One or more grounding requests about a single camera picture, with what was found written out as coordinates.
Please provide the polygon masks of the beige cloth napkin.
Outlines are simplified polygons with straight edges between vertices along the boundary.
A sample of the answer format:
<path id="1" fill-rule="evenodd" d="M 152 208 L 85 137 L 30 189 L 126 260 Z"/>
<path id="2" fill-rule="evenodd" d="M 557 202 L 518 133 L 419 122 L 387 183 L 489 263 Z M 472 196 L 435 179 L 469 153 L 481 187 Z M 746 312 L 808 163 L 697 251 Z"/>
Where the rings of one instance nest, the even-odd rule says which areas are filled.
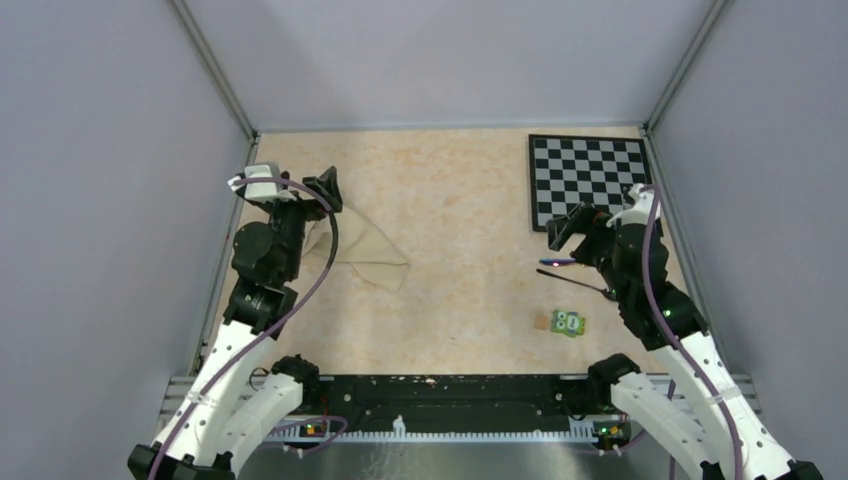
<path id="1" fill-rule="evenodd" d="M 335 214 L 338 242 L 335 261 L 349 264 L 355 273 L 384 291 L 397 293 L 411 270 L 410 261 L 395 243 L 356 209 Z M 326 260 L 333 240 L 331 219 L 325 217 L 306 228 L 303 257 Z"/>

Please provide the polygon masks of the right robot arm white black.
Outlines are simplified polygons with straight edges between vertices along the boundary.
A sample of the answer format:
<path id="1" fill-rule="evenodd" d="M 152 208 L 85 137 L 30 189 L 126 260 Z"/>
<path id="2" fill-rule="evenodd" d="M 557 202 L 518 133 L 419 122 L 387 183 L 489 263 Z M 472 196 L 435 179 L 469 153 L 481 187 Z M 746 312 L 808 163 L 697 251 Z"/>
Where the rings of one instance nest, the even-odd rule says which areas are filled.
<path id="1" fill-rule="evenodd" d="M 651 212 L 627 223 L 580 204 L 547 221 L 546 230 L 553 251 L 583 235 L 572 259 L 601 275 L 625 327 L 667 369 L 691 411 L 649 392 L 646 374 L 624 354 L 589 367 L 586 397 L 594 409 L 627 414 L 693 479 L 821 478 L 814 463 L 794 458 L 769 433 L 728 372 L 706 320 L 668 280 L 669 251 Z"/>

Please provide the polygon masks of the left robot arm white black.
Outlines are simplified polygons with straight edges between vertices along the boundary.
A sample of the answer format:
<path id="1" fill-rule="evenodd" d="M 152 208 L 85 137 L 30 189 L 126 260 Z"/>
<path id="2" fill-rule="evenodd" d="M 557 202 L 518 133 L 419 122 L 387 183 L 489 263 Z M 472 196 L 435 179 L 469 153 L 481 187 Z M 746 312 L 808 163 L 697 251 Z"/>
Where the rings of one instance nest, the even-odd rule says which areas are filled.
<path id="1" fill-rule="evenodd" d="M 149 444 L 138 444 L 127 465 L 136 479 L 235 479 L 252 452 L 287 414 L 319 404 L 317 367 L 300 356 L 279 361 L 268 385 L 239 405 L 238 398 L 284 326 L 328 276 L 338 252 L 337 214 L 343 197 L 335 167 L 300 182 L 273 164 L 257 164 L 230 179 L 231 190 L 268 216 L 234 235 L 231 267 L 237 281 L 202 368 L 181 405 Z M 310 222 L 328 220 L 330 252 L 320 276 L 299 295 Z"/>

